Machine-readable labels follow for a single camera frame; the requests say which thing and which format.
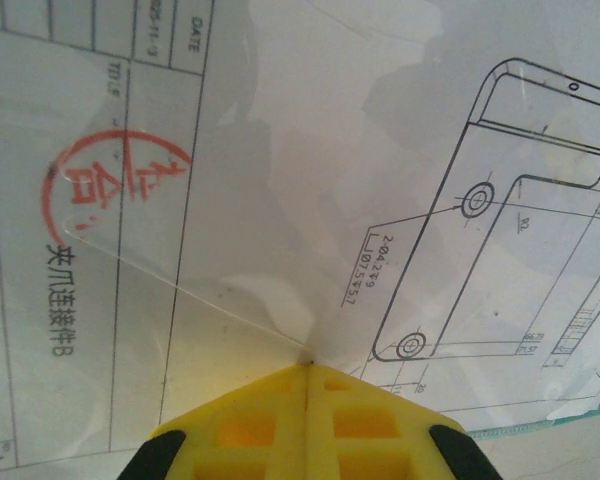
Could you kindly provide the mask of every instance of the yellow plastic part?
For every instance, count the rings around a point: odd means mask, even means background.
[[[429,436],[453,420],[341,372],[296,366],[161,425],[167,480],[454,480]]]

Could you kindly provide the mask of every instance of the red stamp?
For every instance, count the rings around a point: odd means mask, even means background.
[[[143,155],[133,155],[134,148]],[[123,189],[125,202],[145,202],[165,178],[186,173],[191,164],[191,157],[180,147],[146,132],[114,129],[94,133],[60,152],[49,166],[42,184],[42,218],[51,238],[64,245],[52,212],[58,179],[70,185],[73,208],[88,208],[88,221],[74,225],[80,232],[96,225],[97,212],[117,204]]]

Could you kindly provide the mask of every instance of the transparent plastic sheet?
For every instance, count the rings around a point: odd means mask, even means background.
[[[595,408],[600,18],[494,3],[0,2],[0,478],[309,359]]]

